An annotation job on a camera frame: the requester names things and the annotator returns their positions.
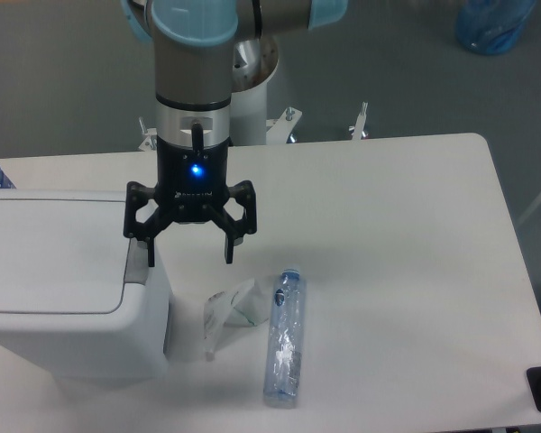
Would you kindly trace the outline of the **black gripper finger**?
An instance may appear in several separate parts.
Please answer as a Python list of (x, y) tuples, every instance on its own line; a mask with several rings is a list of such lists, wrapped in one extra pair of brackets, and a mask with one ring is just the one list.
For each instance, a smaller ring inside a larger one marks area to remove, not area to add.
[[(156, 209), (145, 221), (139, 221), (138, 211), (151, 200), (156, 202)], [(174, 198), (163, 195), (157, 187), (146, 187), (137, 181), (126, 185), (124, 236), (145, 243), (149, 267), (155, 266), (155, 238), (174, 221), (175, 205)]]
[[(225, 210), (229, 199), (243, 209), (240, 219), (233, 219)], [(243, 180), (232, 187), (224, 185), (213, 196), (209, 204), (209, 219), (225, 233), (225, 262), (231, 264), (234, 248), (246, 235), (257, 231), (256, 192), (250, 180)]]

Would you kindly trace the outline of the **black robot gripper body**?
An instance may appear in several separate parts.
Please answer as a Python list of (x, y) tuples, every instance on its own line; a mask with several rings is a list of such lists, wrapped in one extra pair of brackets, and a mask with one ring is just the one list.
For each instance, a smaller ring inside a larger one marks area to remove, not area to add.
[(220, 211), (229, 199), (226, 185), (230, 141), (194, 152), (192, 148), (157, 142), (155, 202), (161, 216), (180, 224), (205, 223), (209, 205)]

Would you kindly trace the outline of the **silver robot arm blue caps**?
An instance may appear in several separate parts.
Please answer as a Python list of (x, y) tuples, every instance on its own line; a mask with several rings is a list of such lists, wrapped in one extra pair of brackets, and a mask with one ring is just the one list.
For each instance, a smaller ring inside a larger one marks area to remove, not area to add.
[(249, 180), (226, 183), (232, 144), (234, 47), (242, 41), (339, 21), (345, 1), (125, 1), (125, 15), (152, 41), (157, 107), (157, 183), (126, 186), (124, 236), (145, 244), (171, 224), (213, 222), (225, 260), (257, 231)]

